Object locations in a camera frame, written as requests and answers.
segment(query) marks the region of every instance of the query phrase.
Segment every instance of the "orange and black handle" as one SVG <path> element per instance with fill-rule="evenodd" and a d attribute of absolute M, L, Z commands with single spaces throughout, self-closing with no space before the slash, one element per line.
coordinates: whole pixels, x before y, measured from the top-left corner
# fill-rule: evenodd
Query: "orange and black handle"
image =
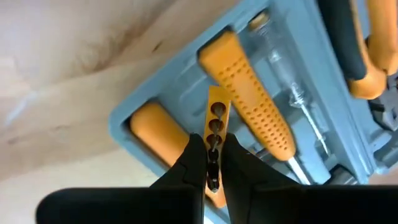
<path fill-rule="evenodd" d="M 393 75 L 398 70 L 397 0 L 367 0 L 371 35 L 369 56 L 375 66 Z"/>
<path fill-rule="evenodd" d="M 369 56 L 362 35 L 356 2 L 354 0 L 319 0 L 318 6 L 351 94 L 356 98 L 367 100 L 379 97 L 386 89 L 387 77 L 383 70 L 375 66 Z M 379 43 L 379 38 L 375 38 L 374 43 L 372 48 Z"/>

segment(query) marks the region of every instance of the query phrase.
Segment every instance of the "dotted grip texture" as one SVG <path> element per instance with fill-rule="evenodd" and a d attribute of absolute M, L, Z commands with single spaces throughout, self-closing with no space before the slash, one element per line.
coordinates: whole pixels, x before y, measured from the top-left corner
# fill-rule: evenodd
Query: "dotted grip texture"
<path fill-rule="evenodd" d="M 280 161 L 292 158 L 292 133 L 250 66 L 237 35 L 224 32 L 199 52 L 199 62 L 231 95 L 239 114 L 261 144 Z"/>

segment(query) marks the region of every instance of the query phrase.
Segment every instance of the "wood grain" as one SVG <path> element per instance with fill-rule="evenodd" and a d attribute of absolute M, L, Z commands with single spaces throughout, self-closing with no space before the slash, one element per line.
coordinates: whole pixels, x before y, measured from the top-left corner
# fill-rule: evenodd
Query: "wood grain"
<path fill-rule="evenodd" d="M 235 3 L 0 3 L 0 180 L 119 149 L 112 109 Z"/>

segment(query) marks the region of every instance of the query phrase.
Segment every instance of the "orange bit holder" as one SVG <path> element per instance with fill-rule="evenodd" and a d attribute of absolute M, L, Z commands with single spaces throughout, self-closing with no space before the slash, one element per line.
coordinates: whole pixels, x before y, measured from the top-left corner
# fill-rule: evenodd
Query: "orange bit holder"
<path fill-rule="evenodd" d="M 170 167 L 181 156 L 189 141 L 189 135 L 157 103 L 147 103 L 134 112 L 130 128 L 137 138 Z M 217 193 L 206 187 L 205 193 L 216 207 L 226 205 L 222 186 Z"/>
<path fill-rule="evenodd" d="M 228 92 L 225 91 L 224 88 L 220 86 L 210 86 L 209 97 L 207 102 L 207 110 L 206 110 L 205 131 L 203 135 L 203 140 L 205 142 L 207 150 L 209 150 L 210 148 L 210 143 L 206 139 L 208 136 L 213 135 L 213 130 L 211 130 L 210 123 L 211 121 L 218 119 L 217 115 L 212 109 L 217 104 L 221 104 L 221 106 L 224 106 L 224 113 L 220 118 L 222 125 L 220 127 L 220 130 L 217 132 L 217 134 L 220 136 L 221 139 L 221 142 L 219 143 L 217 149 L 220 150 L 220 155 L 221 155 L 221 149 L 223 148 L 224 145 L 226 130 L 228 127 L 229 109 L 231 108 L 231 100 L 229 99 Z"/>

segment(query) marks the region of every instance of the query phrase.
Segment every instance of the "screwdriver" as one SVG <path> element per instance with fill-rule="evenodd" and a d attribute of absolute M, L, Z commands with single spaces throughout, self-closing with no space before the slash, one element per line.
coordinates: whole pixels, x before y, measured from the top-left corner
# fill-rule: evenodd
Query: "screwdriver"
<path fill-rule="evenodd" d="M 262 37 L 263 42 L 261 44 L 264 46 L 265 55 L 273 71 L 280 78 L 282 84 L 290 89 L 290 106 L 300 108 L 303 111 L 324 152 L 327 156 L 330 156 L 330 150 L 326 145 L 325 138 L 307 108 L 308 102 L 305 92 L 298 79 L 297 71 L 299 69 L 295 67 L 291 56 L 289 56 L 289 50 L 286 47 L 287 41 L 276 28 L 275 22 L 270 20 L 268 12 L 262 12 L 257 15 L 249 26 L 255 34 Z"/>
<path fill-rule="evenodd" d="M 231 96 L 232 101 L 263 146 L 286 161 L 302 184 L 311 184 L 295 158 L 295 144 L 287 123 L 258 80 L 234 32 L 225 31 L 200 50 L 205 71 Z"/>

